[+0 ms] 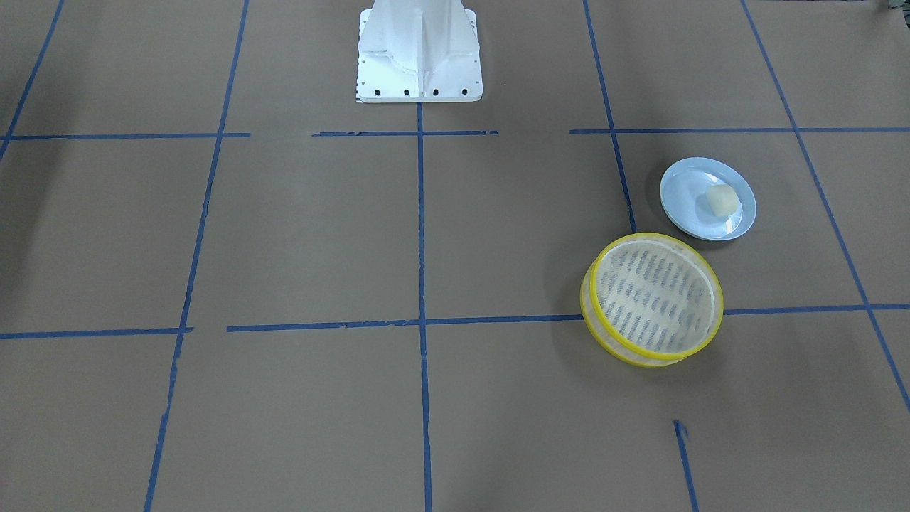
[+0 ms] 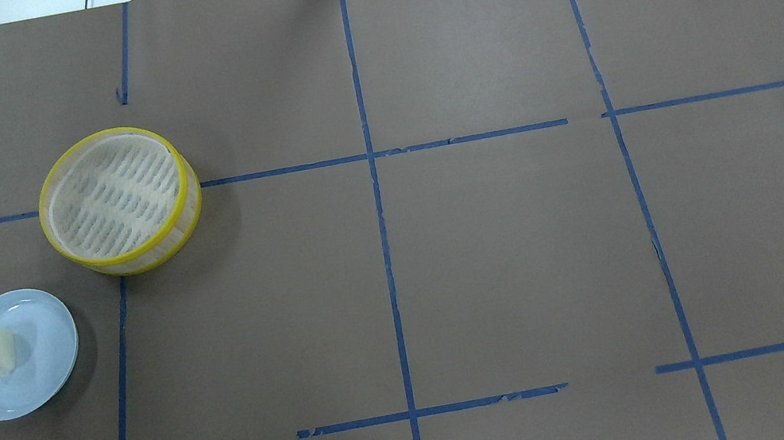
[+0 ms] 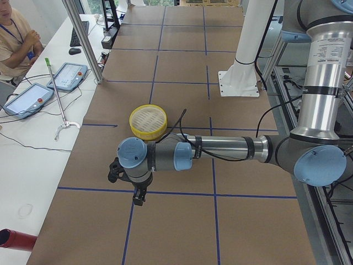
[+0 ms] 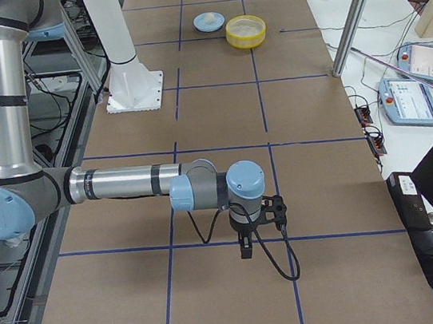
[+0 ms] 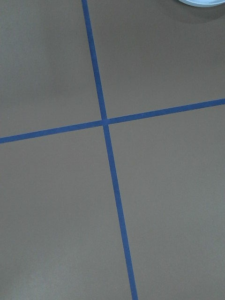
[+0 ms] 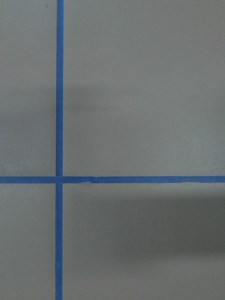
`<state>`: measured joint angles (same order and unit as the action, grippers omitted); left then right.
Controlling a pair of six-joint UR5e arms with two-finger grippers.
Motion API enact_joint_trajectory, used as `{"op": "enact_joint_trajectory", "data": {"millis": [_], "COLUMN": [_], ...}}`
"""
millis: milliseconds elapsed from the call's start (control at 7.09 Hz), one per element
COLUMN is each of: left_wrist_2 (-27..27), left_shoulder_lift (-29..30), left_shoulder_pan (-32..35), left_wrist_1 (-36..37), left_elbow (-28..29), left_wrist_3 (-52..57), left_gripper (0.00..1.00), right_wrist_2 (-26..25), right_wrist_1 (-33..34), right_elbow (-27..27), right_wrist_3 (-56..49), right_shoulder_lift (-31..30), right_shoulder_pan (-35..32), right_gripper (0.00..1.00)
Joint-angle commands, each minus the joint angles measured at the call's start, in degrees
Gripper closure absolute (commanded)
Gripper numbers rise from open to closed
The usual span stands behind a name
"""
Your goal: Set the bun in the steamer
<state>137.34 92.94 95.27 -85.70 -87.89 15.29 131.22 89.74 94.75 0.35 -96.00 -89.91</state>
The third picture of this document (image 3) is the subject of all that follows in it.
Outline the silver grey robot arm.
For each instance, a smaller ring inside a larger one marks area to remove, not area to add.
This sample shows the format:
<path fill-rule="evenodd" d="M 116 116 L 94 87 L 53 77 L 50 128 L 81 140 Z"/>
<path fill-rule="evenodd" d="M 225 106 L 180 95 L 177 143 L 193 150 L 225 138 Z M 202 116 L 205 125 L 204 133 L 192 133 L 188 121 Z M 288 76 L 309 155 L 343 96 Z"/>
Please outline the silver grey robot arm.
<path fill-rule="evenodd" d="M 216 137 L 169 132 L 144 142 L 135 135 L 119 144 L 109 181 L 132 183 L 133 203 L 142 205 L 155 171 L 187 170 L 203 157 L 270 163 L 314 187 L 338 180 L 346 170 L 347 158 L 338 146 L 334 126 L 352 43 L 352 2 L 286 1 L 282 39 L 311 45 L 298 122 L 288 136 Z"/>

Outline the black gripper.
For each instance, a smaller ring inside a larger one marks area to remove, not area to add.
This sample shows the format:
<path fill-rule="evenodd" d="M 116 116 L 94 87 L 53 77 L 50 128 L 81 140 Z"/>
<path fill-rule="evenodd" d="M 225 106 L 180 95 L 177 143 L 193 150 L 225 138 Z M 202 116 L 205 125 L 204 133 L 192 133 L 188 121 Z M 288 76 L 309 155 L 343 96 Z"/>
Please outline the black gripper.
<path fill-rule="evenodd" d="M 145 202 L 146 199 L 146 193 L 147 193 L 147 188 L 148 186 L 152 183 L 153 177 L 149 176 L 145 181 L 143 182 L 133 182 L 133 186 L 135 188 L 135 192 L 133 195 L 133 203 L 135 205 L 141 205 L 141 202 Z"/>

